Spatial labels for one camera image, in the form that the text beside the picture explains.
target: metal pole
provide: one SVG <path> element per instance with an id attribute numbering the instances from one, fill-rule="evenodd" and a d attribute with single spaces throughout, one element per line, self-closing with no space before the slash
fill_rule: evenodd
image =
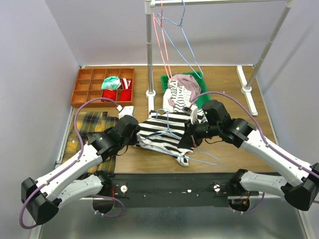
<path id="1" fill-rule="evenodd" d="M 273 31 L 273 33 L 271 34 L 270 38 L 269 38 L 269 41 L 263 51 L 263 53 L 261 54 L 257 64 L 256 64 L 256 67 L 252 73 L 252 75 L 250 76 L 249 78 L 249 81 L 247 83 L 247 85 L 245 86 L 246 89 L 250 89 L 251 85 L 253 84 L 254 80 L 256 79 L 256 76 L 257 76 L 257 73 L 259 72 L 259 69 L 261 67 L 261 65 L 263 64 L 264 62 L 264 59 L 266 57 L 266 55 L 268 54 L 269 50 L 270 50 L 270 47 L 272 46 L 281 26 L 283 25 L 285 19 L 286 19 L 286 16 L 288 15 L 289 11 L 290 11 L 290 8 L 291 6 L 290 5 L 287 5 L 283 11 L 283 13 L 281 14 L 277 24 L 276 24 L 276 27 Z"/>
<path id="2" fill-rule="evenodd" d="M 153 59 L 152 59 L 152 9 L 150 7 L 151 0 L 145 0 L 145 14 L 146 14 L 146 43 L 148 54 L 148 80 L 149 80 L 149 94 L 153 94 L 154 80 L 153 80 Z"/>
<path id="3" fill-rule="evenodd" d="M 185 5 L 216 4 L 216 3 L 241 3 L 241 2 L 262 2 L 262 1 L 281 1 L 281 0 L 184 0 Z M 163 6 L 183 5 L 181 0 L 163 0 Z M 151 7 L 161 6 L 160 0 L 154 0 Z"/>

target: pink cloth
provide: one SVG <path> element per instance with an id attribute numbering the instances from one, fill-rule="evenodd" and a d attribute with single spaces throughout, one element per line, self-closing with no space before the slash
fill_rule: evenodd
<path id="1" fill-rule="evenodd" d="M 185 86 L 188 91 L 191 91 L 190 100 L 194 99 L 200 94 L 200 86 L 192 75 L 177 74 L 172 77 L 172 80 L 178 82 L 178 87 Z M 170 106 L 175 106 L 171 99 L 168 100 L 168 103 Z"/>

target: robotic arm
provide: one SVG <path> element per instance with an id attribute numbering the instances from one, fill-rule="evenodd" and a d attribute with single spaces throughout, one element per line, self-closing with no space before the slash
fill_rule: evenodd
<path id="1" fill-rule="evenodd" d="M 245 192 L 261 191 L 284 197 L 293 207 L 307 211 L 319 192 L 319 180 L 302 170 L 308 169 L 319 174 L 319 165 L 310 165 L 268 140 L 266 145 L 260 132 L 244 119 L 232 119 L 224 105 L 211 100 L 202 106 L 207 122 L 198 123 L 188 120 L 185 123 L 185 133 L 179 147 L 197 147 L 203 139 L 219 136 L 224 142 L 233 144 L 263 159 L 274 167 L 281 176 L 256 174 L 244 169 L 238 170 L 220 190 L 222 195 L 240 196 Z M 190 115 L 196 115 L 196 106 L 186 108 Z M 74 155 L 66 163 L 37 180 L 27 178 L 21 185 L 21 200 L 25 200 L 38 187 L 45 184 L 27 204 L 27 209 L 37 225 L 52 219 L 59 209 L 74 200 L 89 195 L 107 195 L 112 189 L 112 181 L 104 172 L 76 180 L 90 167 L 101 163 L 111 155 L 116 155 L 125 145 L 137 143 L 136 133 L 138 122 L 132 116 L 126 115 L 119 119 L 117 125 L 104 132 L 96 133 L 84 146 L 82 157 Z M 280 153 L 295 159 L 302 167 L 298 168 L 270 148 L 270 145 Z M 53 175 L 61 173 L 71 163 L 76 163 L 66 172 L 47 183 Z"/>

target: gray floor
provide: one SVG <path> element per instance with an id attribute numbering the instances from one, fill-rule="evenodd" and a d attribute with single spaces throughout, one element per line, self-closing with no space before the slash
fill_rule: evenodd
<path id="1" fill-rule="evenodd" d="M 306 239 L 299 213 L 279 198 L 266 198 L 247 215 L 228 208 L 131 208 L 124 216 L 94 215 L 92 200 L 61 209 L 42 226 L 41 239 Z"/>

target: mint green cloth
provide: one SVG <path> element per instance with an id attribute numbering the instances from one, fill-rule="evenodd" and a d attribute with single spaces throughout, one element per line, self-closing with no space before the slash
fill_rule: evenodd
<path id="1" fill-rule="evenodd" d="M 120 78 L 117 76 L 110 76 L 103 81 L 101 89 L 117 90 L 117 88 L 120 86 Z"/>

